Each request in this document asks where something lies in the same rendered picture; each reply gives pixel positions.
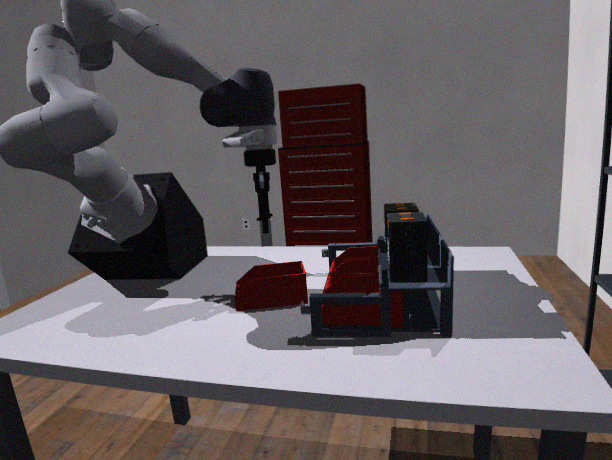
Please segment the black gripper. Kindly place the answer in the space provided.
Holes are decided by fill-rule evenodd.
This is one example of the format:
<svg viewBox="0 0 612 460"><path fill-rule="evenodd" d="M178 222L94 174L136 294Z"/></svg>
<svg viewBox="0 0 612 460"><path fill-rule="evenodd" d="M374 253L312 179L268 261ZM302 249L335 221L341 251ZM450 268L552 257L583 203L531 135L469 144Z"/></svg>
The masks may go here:
<svg viewBox="0 0 612 460"><path fill-rule="evenodd" d="M257 221L260 222L261 245L262 247L273 246L270 219L272 214L269 213L268 200L270 174L266 172L265 166L276 163L275 150L258 149L255 152L244 151L244 162L245 166L256 167L256 173L253 173L253 180L255 182L255 191L258 194L259 218L257 218Z"/></svg>

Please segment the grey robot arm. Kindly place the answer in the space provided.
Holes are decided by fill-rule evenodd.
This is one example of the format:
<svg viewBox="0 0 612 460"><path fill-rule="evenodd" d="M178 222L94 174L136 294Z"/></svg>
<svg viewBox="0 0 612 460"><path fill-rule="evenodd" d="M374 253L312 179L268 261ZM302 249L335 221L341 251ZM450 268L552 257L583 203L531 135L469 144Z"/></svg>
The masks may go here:
<svg viewBox="0 0 612 460"><path fill-rule="evenodd" d="M200 112L208 124L239 126L223 139L225 148L277 144L267 72L241 68L227 80L162 26L137 10L117 10L114 0L61 0L61 8L65 30L43 24L34 29L27 48L27 87L46 106L0 126L0 157L14 168L72 184L84 195L82 226L120 244L151 225L158 211L150 186L96 147L116 134L117 113L104 96L83 90L80 69L107 68L113 41L148 71L201 90Z"/></svg>

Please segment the red bin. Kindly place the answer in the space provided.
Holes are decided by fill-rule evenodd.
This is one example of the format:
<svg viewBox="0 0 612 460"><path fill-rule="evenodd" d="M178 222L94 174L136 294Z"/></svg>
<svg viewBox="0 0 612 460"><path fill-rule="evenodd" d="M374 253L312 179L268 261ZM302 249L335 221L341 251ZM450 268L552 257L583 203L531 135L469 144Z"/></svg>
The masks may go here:
<svg viewBox="0 0 612 460"><path fill-rule="evenodd" d="M308 304L302 261L255 265L236 282L236 311Z"/></svg>
<svg viewBox="0 0 612 460"><path fill-rule="evenodd" d="M332 261L328 275L347 260L378 259L378 247L349 247Z"/></svg>
<svg viewBox="0 0 612 460"><path fill-rule="evenodd" d="M328 275L323 292L343 276L379 275L378 266L378 259L347 260Z"/></svg>
<svg viewBox="0 0 612 460"><path fill-rule="evenodd" d="M379 275L343 276L323 293L380 293ZM380 305L321 305L323 325L380 325ZM391 291L391 328L403 328L403 291Z"/></svg>

